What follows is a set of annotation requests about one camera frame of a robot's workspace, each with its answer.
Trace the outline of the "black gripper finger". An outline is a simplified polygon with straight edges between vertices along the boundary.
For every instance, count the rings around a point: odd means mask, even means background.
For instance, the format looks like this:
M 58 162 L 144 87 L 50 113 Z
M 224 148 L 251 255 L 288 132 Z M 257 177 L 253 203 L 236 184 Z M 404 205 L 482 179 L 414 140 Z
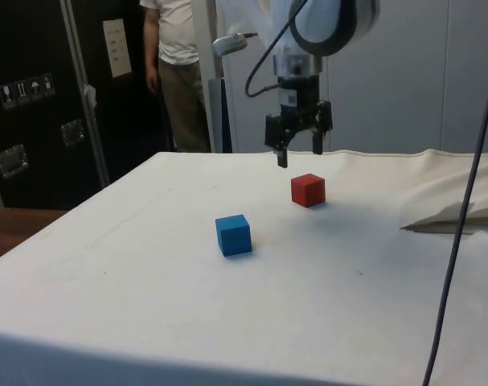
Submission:
M 325 136 L 333 129 L 332 106 L 329 101 L 319 101 L 314 116 L 312 128 L 312 149 L 313 153 L 323 153 L 323 142 Z
M 281 115 L 268 115 L 265 118 L 265 145 L 277 156 L 277 165 L 288 167 L 288 146 L 295 136 L 292 119 Z

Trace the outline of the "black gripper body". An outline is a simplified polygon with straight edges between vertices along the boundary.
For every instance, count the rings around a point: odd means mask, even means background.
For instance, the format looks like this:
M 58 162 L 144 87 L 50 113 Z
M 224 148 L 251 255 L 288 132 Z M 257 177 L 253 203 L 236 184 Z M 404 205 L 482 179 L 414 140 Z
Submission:
M 312 113 L 319 102 L 319 76 L 278 77 L 282 117 Z

